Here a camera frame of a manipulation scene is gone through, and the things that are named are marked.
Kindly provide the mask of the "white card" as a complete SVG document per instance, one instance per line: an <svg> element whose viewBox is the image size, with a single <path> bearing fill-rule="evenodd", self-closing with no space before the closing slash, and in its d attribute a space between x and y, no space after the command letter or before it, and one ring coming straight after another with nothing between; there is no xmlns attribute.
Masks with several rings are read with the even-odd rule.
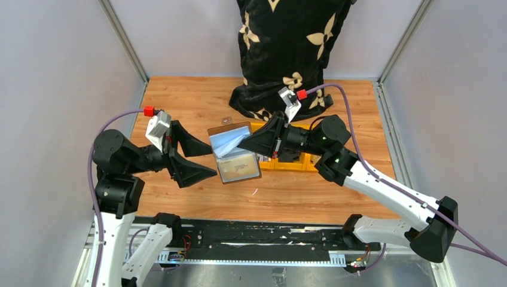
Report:
<svg viewBox="0 0 507 287"><path fill-rule="evenodd" d="M226 155L228 155L233 149L237 148L238 145L246 138L248 138L248 135L240 135L238 137L235 137L234 139L231 139L227 143L217 147L217 149L214 150L215 155L218 158L223 158Z"/></svg>

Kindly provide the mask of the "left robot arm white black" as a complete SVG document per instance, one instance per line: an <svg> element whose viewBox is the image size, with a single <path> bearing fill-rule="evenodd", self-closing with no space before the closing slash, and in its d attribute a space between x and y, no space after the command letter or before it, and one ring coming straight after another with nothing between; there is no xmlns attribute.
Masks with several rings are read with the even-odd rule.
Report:
<svg viewBox="0 0 507 287"><path fill-rule="evenodd" d="M97 166L97 184L91 188L96 212L94 266L89 269L87 286L142 286L165 247L191 247L180 216L160 212L139 247L129 258L124 256L145 186L139 174L165 169L180 188L190 187L216 176L215 170L190 161L211 153L210 145L189 134L176 120L161 133L161 147L138 147L115 129L99 132L91 154Z"/></svg>

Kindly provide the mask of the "brown leather card holder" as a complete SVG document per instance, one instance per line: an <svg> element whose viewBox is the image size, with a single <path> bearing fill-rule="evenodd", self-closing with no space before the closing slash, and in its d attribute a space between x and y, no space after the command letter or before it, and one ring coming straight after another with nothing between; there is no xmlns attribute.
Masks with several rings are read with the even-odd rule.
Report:
<svg viewBox="0 0 507 287"><path fill-rule="evenodd" d="M258 162L258 167L259 167L259 171L260 171L259 176L255 177L255 178L243 179L240 181L233 181L233 182L223 182L221 179L223 184L232 184L235 182L248 181L248 180L258 179L258 178L262 177L261 168L259 166L259 161L257 159L256 153L251 152L251 151L247 151L245 149L241 149L239 147L233 149L228 155L226 155L223 158L218 158L214 153L214 150L217 149L217 147L227 143L228 141L230 141L231 139L234 139L235 137L238 137L240 135L250 136L252 134L250 122L244 121L241 123L227 124L227 125L223 125L220 127L214 127L214 128L209 129L207 132L209 135L210 145L212 147L212 152L213 152L213 156L215 158L217 167L218 167L218 164L217 164L218 160L224 159L224 158L235 157L235 156L243 155L243 154L253 154L256 157L256 160Z"/></svg>

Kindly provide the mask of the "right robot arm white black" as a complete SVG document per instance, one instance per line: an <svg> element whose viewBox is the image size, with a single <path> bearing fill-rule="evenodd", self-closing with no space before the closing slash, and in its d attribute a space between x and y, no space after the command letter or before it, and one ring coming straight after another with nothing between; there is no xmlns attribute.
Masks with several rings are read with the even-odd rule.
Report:
<svg viewBox="0 0 507 287"><path fill-rule="evenodd" d="M317 155L320 159L315 168L323 179L362 193L399 215L399 220L351 215L342 227L341 241L346 248L387 243L442 263L457 231L457 202L448 196L436 199L424 195L374 169L346 148L351 133L339 116L319 119L316 127L304 129L289 124L277 112L239 147L270 158L287 151Z"/></svg>

